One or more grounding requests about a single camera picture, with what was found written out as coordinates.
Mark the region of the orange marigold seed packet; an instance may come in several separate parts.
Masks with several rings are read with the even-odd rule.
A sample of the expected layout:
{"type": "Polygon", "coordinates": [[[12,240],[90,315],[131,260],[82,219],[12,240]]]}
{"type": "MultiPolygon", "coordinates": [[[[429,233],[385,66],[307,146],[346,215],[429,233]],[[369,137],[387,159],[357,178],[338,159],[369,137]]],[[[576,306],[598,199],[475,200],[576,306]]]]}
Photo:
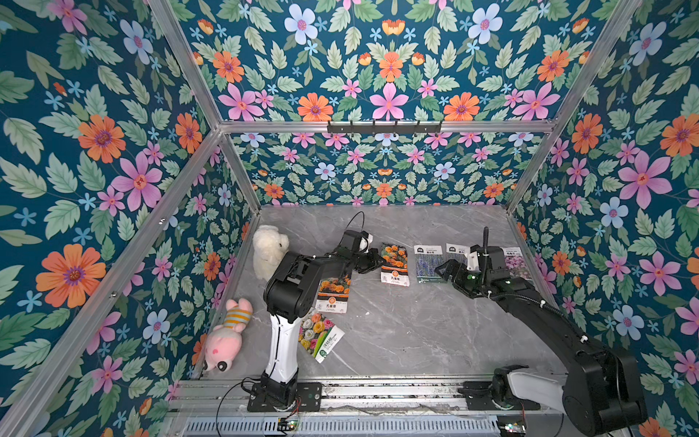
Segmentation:
{"type": "Polygon", "coordinates": [[[383,259],[383,265],[380,267],[380,282],[409,287],[410,276],[407,249],[398,244],[384,242],[380,249],[380,256],[383,259]]]}
{"type": "Polygon", "coordinates": [[[321,313],[345,314],[348,311],[350,291],[351,276],[322,280],[315,309],[321,313]]]}

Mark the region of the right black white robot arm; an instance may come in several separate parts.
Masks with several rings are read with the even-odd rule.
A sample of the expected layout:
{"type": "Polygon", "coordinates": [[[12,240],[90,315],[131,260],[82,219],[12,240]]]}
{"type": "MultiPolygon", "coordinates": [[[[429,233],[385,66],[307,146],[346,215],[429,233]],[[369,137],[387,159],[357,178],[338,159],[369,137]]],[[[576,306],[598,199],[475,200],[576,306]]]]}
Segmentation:
{"type": "Polygon", "coordinates": [[[436,268],[470,299],[487,299],[520,320],[554,352],[566,369],[559,381],[525,365],[509,365],[493,373],[490,398],[501,407],[535,402],[568,417],[586,436],[597,436],[643,424],[649,417],[637,360],[588,336],[542,298],[534,285],[511,275],[502,248],[475,247],[477,267],[455,259],[436,268]]]}

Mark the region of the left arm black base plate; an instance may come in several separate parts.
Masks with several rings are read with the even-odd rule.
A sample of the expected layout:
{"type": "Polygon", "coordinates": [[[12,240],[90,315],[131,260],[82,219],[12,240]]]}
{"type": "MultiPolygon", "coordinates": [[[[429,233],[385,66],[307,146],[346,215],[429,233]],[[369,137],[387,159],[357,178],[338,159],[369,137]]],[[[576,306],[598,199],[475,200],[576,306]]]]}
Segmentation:
{"type": "Polygon", "coordinates": [[[280,387],[261,382],[253,384],[247,411],[249,413],[316,413],[320,411],[323,385],[320,382],[297,382],[280,387]]]}

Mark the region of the colourful roses seed packet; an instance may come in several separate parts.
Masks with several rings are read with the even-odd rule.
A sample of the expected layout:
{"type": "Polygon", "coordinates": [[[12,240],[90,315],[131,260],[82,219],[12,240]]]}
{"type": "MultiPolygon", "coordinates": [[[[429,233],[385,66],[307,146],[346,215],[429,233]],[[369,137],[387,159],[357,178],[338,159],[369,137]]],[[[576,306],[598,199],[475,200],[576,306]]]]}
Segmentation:
{"type": "Polygon", "coordinates": [[[301,322],[299,343],[316,362],[322,363],[344,336],[345,331],[331,319],[316,310],[311,310],[301,322]]]}

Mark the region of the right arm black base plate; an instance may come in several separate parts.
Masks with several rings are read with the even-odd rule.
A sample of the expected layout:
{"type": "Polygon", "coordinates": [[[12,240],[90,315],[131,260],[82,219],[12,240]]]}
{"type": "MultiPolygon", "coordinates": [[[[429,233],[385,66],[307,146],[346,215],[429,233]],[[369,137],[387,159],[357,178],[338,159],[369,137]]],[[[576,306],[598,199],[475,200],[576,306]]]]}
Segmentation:
{"type": "Polygon", "coordinates": [[[513,398],[511,400],[502,400],[496,398],[493,384],[486,381],[467,381],[457,389],[457,393],[465,399],[468,408],[471,411],[540,411],[542,406],[537,402],[521,400],[513,398]]]}

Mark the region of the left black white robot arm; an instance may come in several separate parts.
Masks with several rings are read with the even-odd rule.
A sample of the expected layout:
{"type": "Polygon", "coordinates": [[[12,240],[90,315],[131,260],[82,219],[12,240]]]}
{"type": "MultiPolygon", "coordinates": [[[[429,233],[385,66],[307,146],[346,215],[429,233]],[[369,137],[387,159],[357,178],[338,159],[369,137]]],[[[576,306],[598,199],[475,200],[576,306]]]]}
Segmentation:
{"type": "Polygon", "coordinates": [[[287,253],[263,294],[271,321],[268,364],[260,376],[261,393],[278,409],[288,409],[298,393],[297,343],[302,319],[315,305],[320,284],[354,271],[382,267],[368,231],[345,231],[339,245],[322,256],[287,253]]]}

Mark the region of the lavender seed packet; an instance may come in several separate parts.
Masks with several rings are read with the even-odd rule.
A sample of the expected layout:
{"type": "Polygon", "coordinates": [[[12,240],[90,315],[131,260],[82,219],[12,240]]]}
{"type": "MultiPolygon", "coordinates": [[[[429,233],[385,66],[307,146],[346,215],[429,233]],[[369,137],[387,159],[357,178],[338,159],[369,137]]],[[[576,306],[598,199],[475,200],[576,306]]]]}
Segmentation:
{"type": "Polygon", "coordinates": [[[416,277],[420,283],[442,282],[436,269],[444,263],[441,246],[415,245],[416,277]]]}
{"type": "Polygon", "coordinates": [[[470,254],[470,246],[458,245],[454,243],[447,243],[445,245],[444,257],[446,260],[456,260],[457,262],[467,264],[470,254]]]}

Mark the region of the pink flowers seed packet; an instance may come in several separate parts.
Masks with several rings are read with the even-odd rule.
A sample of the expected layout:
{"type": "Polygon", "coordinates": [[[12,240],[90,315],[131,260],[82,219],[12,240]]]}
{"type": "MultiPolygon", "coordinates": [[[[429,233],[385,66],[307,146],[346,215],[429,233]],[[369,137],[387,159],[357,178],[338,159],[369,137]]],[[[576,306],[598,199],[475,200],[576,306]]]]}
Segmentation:
{"type": "Polygon", "coordinates": [[[520,248],[503,248],[506,268],[513,277],[532,280],[531,271],[520,248]]]}

